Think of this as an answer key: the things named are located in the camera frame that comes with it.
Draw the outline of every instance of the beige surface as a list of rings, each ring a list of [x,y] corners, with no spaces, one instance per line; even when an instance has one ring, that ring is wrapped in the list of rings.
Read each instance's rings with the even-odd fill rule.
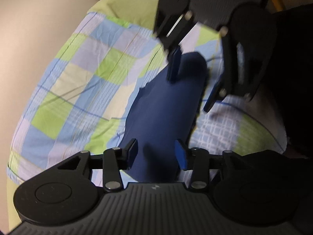
[[[46,66],[97,0],[0,0],[0,230],[11,138]]]

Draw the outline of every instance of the plaid blanket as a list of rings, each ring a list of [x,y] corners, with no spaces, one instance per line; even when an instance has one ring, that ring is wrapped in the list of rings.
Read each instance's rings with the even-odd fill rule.
[[[167,64],[151,34],[121,19],[87,14],[47,67],[18,123],[7,168],[15,183],[81,150],[100,154],[120,143],[139,88]],[[207,61],[210,79],[204,105],[223,71],[219,36],[197,24],[181,46],[184,53],[198,51]],[[250,103],[229,96],[208,114],[200,112],[189,146],[212,154],[226,149],[241,155],[265,149],[282,153],[286,135],[263,95]],[[122,174],[124,181],[132,181],[126,176]],[[93,182],[101,185],[101,180],[95,171]]]

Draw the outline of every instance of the dark blue garment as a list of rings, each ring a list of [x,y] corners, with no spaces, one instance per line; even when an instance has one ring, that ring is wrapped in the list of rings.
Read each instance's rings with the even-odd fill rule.
[[[182,55],[174,84],[165,67],[139,93],[126,119],[119,147],[138,140],[138,155],[127,171],[138,182],[169,183],[176,178],[178,162],[174,141],[187,141],[207,76],[207,65],[197,52]]]

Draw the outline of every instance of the silver screw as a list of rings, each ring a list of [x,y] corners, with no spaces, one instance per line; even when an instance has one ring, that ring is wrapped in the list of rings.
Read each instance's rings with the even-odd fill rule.
[[[250,94],[250,93],[246,93],[246,94],[244,95],[244,99],[246,99],[246,100],[251,100],[251,94]]]
[[[219,92],[220,97],[225,97],[226,94],[227,94],[227,91],[226,91],[225,88],[222,88],[222,89],[220,90],[220,92]]]
[[[221,29],[219,30],[219,33],[222,37],[225,37],[228,34],[228,27],[222,26]]]
[[[114,190],[114,189],[120,188],[121,184],[116,181],[110,181],[110,182],[107,182],[104,186],[107,189]]]
[[[185,14],[185,19],[189,21],[192,18],[192,11],[187,11]]]
[[[203,189],[207,187],[207,184],[203,181],[194,181],[192,182],[191,187],[194,189]]]

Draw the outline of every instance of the plaid fabric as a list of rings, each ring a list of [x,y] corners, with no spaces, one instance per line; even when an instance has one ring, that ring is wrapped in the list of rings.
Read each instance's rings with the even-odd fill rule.
[[[151,34],[121,19],[87,14],[47,67],[18,123],[7,169],[13,181],[22,183],[81,150],[100,154],[120,143],[139,88],[166,66],[166,55]],[[223,69],[218,35],[197,24],[181,45],[183,52],[199,51],[207,61],[204,105]],[[201,112],[190,146],[213,154],[282,152],[284,128],[265,103],[264,110],[272,113],[227,97],[208,114]],[[122,178],[132,181],[124,173]],[[93,182],[101,185],[100,172],[94,172]]]

